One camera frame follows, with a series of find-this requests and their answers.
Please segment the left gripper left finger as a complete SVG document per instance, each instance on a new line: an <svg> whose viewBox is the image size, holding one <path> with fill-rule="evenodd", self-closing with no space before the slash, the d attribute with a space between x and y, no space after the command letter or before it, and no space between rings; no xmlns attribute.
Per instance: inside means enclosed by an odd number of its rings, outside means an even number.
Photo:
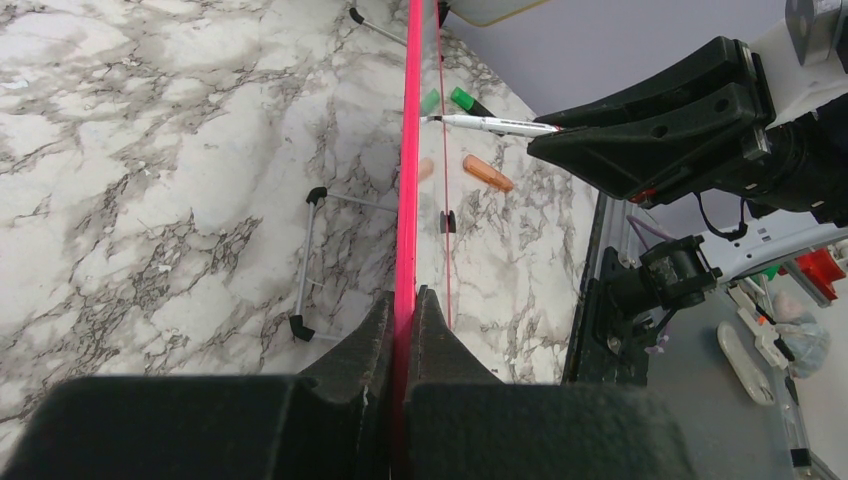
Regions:
<svg viewBox="0 0 848 480"><path fill-rule="evenodd" d="M99 376L53 388L6 479L385 479L394 296L296 375Z"/></svg>

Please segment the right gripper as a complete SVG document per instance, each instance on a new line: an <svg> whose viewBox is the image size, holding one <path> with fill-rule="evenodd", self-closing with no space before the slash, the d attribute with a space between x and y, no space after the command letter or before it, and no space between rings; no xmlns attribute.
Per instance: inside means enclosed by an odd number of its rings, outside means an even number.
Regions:
<svg viewBox="0 0 848 480"><path fill-rule="evenodd" d="M652 77L604 98L548 113L559 127L527 152L616 199L662 191L709 153L738 146L766 127L770 155L753 212L847 210L847 61L831 54L801 63L790 39L759 39L770 94L756 78L756 55L718 36Z"/></svg>

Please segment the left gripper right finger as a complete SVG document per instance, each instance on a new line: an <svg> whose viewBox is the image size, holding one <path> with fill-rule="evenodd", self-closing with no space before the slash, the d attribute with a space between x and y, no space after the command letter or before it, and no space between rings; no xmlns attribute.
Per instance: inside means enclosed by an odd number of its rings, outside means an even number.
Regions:
<svg viewBox="0 0 848 480"><path fill-rule="evenodd" d="M683 433L644 388L499 380L419 290L405 398L412 479L693 479Z"/></svg>

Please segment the pink-framed whiteboard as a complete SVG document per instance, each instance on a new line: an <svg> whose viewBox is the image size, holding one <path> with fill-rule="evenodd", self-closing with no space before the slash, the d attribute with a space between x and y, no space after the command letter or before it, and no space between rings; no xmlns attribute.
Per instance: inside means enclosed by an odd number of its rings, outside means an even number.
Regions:
<svg viewBox="0 0 848 480"><path fill-rule="evenodd" d="M441 8L409 5L393 293L304 369L280 479L444 479L453 425L444 385L485 368L451 332Z"/></svg>

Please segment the white black-tipped marker pen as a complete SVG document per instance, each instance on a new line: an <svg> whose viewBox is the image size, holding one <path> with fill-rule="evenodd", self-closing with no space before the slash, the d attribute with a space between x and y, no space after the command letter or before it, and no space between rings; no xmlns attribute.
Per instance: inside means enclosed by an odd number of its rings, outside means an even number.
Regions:
<svg viewBox="0 0 848 480"><path fill-rule="evenodd" d="M485 131L497 135L511 135L523 138L536 138L548 134L557 133L562 130L561 127L527 122L518 120L508 120L497 117L479 117L472 115L433 115L423 116L420 118L421 124L429 122L441 122L446 125L465 128L469 130Z"/></svg>

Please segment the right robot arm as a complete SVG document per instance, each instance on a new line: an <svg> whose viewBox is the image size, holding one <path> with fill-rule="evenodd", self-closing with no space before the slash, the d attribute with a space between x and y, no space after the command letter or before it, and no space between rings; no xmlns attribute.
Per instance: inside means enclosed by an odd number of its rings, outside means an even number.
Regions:
<svg viewBox="0 0 848 480"><path fill-rule="evenodd" d="M620 92L548 114L531 156L604 197L643 210L721 191L734 228L705 223L642 253L606 247L578 336L616 351L652 343L644 316L701 303L708 290L847 235L847 72L802 66L786 36L766 50L716 37Z"/></svg>

